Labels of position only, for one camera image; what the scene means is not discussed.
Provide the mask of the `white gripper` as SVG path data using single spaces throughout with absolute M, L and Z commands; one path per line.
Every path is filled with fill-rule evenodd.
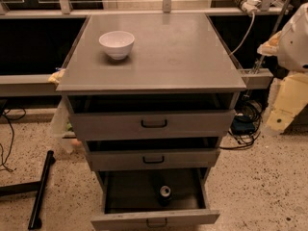
M 280 37 L 281 31 L 275 33 L 258 47 L 257 53 L 263 56 L 278 56 Z M 266 124 L 271 130 L 283 133 L 307 105 L 308 75 L 289 74 L 280 82 Z

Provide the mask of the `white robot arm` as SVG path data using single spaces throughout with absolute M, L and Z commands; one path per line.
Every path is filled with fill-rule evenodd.
M 266 122 L 283 133 L 308 104 L 308 3 L 302 4 L 283 29 L 261 44 L 257 52 L 275 56 L 289 71 L 280 82 Z

